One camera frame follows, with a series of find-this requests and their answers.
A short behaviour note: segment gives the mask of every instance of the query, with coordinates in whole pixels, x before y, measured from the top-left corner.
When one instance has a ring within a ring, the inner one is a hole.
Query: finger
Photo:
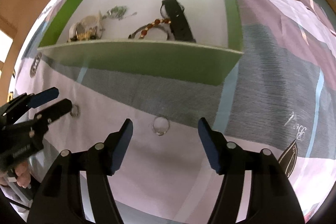
[[[15,173],[19,177],[24,172],[28,170],[28,161],[24,161],[23,163],[20,163],[17,167],[15,167]]]
[[[4,173],[2,171],[0,171],[0,178],[4,177],[6,174],[7,174],[7,171],[4,172]]]
[[[8,183],[5,181],[5,179],[4,179],[4,178],[1,178],[1,177],[0,177],[0,184],[1,184],[2,186],[7,186],[7,185],[8,185]]]
[[[17,177],[16,183],[18,186],[26,188],[30,183],[30,173],[29,170],[21,174],[21,176]]]

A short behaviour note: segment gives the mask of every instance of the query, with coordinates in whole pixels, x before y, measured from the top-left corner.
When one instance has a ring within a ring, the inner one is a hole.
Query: green cardboard tray
[[[225,0],[228,48],[178,41],[96,40],[56,44],[83,0],[67,0],[44,34],[38,50],[67,65],[221,84],[243,54],[236,0]]]

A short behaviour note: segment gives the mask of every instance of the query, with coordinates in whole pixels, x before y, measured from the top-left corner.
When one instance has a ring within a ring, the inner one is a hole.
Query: window
[[[8,55],[9,49],[13,43],[13,39],[11,39],[8,35],[0,30],[0,61],[5,62],[6,57]]]

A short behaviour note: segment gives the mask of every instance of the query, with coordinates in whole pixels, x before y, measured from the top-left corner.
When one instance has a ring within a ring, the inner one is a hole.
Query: bed sheet
[[[336,180],[336,33],[317,3],[237,0],[244,55],[219,86],[66,67],[46,56],[30,78],[38,44],[64,1],[35,33],[16,78],[16,94],[56,86],[60,99],[80,107],[80,117],[50,126],[45,150],[31,157],[38,179],[61,150],[87,150],[130,118],[133,138],[122,167],[109,177],[124,222],[207,223],[222,176],[210,168],[197,134],[198,119],[206,117],[243,149],[273,152],[306,220],[319,208]],[[151,129],[157,116],[170,121],[162,137]],[[250,177],[246,172],[237,221],[246,217]],[[85,214],[93,220],[85,174],[81,180]]]

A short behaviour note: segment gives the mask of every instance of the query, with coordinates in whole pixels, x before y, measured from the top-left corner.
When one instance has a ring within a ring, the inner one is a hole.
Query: beaded bracelet
[[[144,25],[144,26],[140,27],[140,28],[137,29],[134,33],[130,34],[130,35],[128,36],[128,38],[129,38],[129,39],[134,39],[135,36],[137,35],[137,33],[140,32],[140,31],[142,31],[142,30],[144,30],[147,26],[148,26],[148,25]],[[170,39],[170,37],[169,37],[169,32],[168,32],[163,26],[161,26],[161,25],[155,25],[155,26],[153,26],[153,28],[155,28],[155,29],[160,29],[161,31],[165,32],[165,33],[167,34],[167,38],[166,38],[166,40],[169,40],[169,39]]]
[[[170,24],[171,21],[169,18],[165,18],[165,19],[156,19],[154,22],[152,22],[151,24],[148,24],[147,27],[141,31],[141,35],[139,37],[139,39],[143,39],[145,37],[145,35],[147,34],[149,29],[152,29],[154,26],[159,25],[160,23],[166,23],[166,24]]]

